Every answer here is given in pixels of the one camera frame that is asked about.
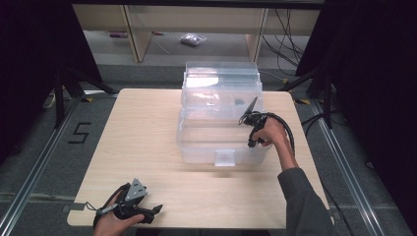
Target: light wood tabletop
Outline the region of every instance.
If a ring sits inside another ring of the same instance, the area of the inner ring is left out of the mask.
[[[292,130],[296,158],[328,208],[315,163],[292,97],[265,91],[264,109]],[[185,163],[176,145],[179,89],[121,90],[89,165],[75,203],[102,207],[121,185],[138,178],[148,188],[140,206],[163,205],[152,224],[158,228],[285,228],[286,201],[277,175],[274,148],[261,164],[216,167]],[[92,225],[95,212],[71,210],[73,226]]]

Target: stacked plastic bin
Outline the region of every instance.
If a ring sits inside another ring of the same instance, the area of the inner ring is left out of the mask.
[[[177,145],[187,163],[216,166],[261,163],[267,147],[248,147],[252,127],[239,118],[258,97],[262,83],[254,63],[188,62],[182,86]]]

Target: gray sleeve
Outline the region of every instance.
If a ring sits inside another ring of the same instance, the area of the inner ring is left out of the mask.
[[[278,181],[287,200],[288,235],[337,235],[328,210],[302,169],[287,169],[278,175]]]

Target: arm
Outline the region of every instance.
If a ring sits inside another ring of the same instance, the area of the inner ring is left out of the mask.
[[[263,146],[273,144],[278,153],[282,173],[279,184],[287,200],[286,230],[288,235],[335,235],[334,226],[322,200],[314,192],[304,171],[299,168],[285,129],[273,118],[268,118],[263,129],[254,134]]]

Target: plastic bag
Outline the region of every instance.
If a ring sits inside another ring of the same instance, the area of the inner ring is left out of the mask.
[[[206,37],[195,34],[195,33],[186,33],[183,34],[181,36],[181,42],[188,44],[188,45],[192,45],[192,46],[197,46],[203,42],[205,42],[207,40]]]

